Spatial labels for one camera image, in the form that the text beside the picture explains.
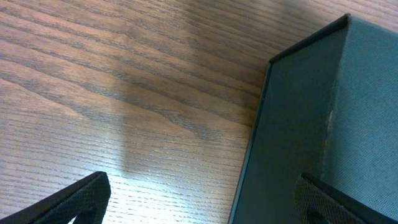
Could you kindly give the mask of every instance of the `dark green box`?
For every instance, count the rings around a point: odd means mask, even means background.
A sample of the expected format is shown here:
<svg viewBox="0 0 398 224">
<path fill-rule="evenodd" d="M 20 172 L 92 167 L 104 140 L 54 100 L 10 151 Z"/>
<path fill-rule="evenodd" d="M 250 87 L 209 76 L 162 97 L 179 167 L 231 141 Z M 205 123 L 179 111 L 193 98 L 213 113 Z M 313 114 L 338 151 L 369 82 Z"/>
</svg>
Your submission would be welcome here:
<svg viewBox="0 0 398 224">
<path fill-rule="evenodd" d="M 270 60 L 229 223 L 297 223 L 309 172 L 398 219 L 398 35 L 345 15 Z"/>
</svg>

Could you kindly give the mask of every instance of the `green fabric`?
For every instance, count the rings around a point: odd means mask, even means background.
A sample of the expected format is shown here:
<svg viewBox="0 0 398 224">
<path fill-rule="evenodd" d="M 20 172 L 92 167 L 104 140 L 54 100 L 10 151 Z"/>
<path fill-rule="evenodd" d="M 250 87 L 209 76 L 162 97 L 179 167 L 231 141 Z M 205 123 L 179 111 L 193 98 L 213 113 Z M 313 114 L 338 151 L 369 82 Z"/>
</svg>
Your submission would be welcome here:
<svg viewBox="0 0 398 224">
<path fill-rule="evenodd" d="M 302 170 L 320 176 L 345 35 L 340 30 L 273 64 L 235 224 L 298 222 L 295 183 Z"/>
<path fill-rule="evenodd" d="M 323 180 L 398 220 L 398 35 L 351 18 Z"/>
<path fill-rule="evenodd" d="M 398 35 L 346 18 L 272 59 L 234 224 L 298 223 L 302 172 L 398 220 Z"/>
</svg>

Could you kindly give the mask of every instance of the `wood grain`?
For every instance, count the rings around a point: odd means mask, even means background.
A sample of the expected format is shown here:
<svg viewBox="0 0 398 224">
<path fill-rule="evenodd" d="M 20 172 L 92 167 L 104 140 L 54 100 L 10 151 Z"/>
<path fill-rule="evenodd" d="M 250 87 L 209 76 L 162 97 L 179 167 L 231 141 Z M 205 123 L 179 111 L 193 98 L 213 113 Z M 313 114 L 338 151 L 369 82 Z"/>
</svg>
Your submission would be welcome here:
<svg viewBox="0 0 398 224">
<path fill-rule="evenodd" d="M 104 223 L 226 223 L 267 61 L 394 0 L 0 0 L 0 218 L 103 170 Z"/>
</svg>

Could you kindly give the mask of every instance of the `fabric-covered box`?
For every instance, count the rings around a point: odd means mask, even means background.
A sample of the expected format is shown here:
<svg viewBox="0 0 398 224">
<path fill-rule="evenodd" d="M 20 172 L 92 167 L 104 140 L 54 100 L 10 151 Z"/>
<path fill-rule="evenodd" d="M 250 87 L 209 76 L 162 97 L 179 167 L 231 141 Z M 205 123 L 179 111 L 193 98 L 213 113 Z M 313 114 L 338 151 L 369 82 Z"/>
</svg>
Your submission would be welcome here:
<svg viewBox="0 0 398 224">
<path fill-rule="evenodd" d="M 298 223 L 308 172 L 398 219 L 398 35 L 345 15 L 270 60 L 229 223 Z"/>
</svg>

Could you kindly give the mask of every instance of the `table surface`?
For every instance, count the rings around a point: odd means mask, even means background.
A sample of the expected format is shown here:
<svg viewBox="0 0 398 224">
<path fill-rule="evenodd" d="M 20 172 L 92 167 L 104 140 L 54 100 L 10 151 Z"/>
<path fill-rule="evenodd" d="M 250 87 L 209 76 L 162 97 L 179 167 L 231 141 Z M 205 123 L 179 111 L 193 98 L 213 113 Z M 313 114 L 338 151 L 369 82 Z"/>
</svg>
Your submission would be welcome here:
<svg viewBox="0 0 398 224">
<path fill-rule="evenodd" d="M 108 173 L 103 223 L 226 223 L 267 61 L 396 0 L 0 0 L 0 218 Z"/>
</svg>

